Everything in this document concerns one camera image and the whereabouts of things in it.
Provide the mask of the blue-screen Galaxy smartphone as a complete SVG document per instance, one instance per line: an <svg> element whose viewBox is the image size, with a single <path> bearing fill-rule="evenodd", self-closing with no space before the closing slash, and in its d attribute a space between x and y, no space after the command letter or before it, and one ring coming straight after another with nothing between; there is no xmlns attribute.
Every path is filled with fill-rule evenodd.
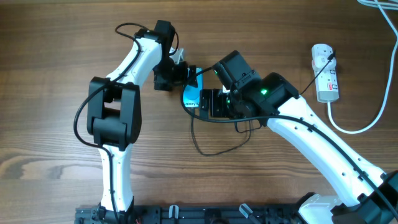
<svg viewBox="0 0 398 224"><path fill-rule="evenodd" d="M187 81L192 75L202 71L202 68L191 65L187 70ZM198 75L196 79L186 85L183 93L183 104L187 108L198 108L200 104L200 92L203 89L203 75Z"/></svg>

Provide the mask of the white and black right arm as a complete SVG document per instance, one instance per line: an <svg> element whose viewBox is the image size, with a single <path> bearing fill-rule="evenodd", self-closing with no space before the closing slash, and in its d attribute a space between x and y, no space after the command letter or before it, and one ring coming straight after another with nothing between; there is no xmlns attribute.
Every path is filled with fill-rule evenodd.
<svg viewBox="0 0 398 224"><path fill-rule="evenodd" d="M238 51L212 66L221 97L206 96L214 123L256 120L282 136L333 187L333 196L311 194L298 207L307 223L389 223L397 218L397 173L384 172L333 132L298 90L278 73L260 77Z"/></svg>

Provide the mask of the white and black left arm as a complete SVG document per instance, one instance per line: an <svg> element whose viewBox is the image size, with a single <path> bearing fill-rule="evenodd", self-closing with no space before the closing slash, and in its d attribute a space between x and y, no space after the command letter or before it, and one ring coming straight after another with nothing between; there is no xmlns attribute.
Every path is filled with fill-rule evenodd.
<svg viewBox="0 0 398 224"><path fill-rule="evenodd" d="M192 73L169 21L158 20L154 29L142 26L131 36L133 46L119 67L104 78L94 77L89 94L86 127L92 147L99 150L103 166L103 196L97 208L101 223L131 223L134 194L130 181L131 151L142 125L141 88L150 73L154 88L172 91Z"/></svg>

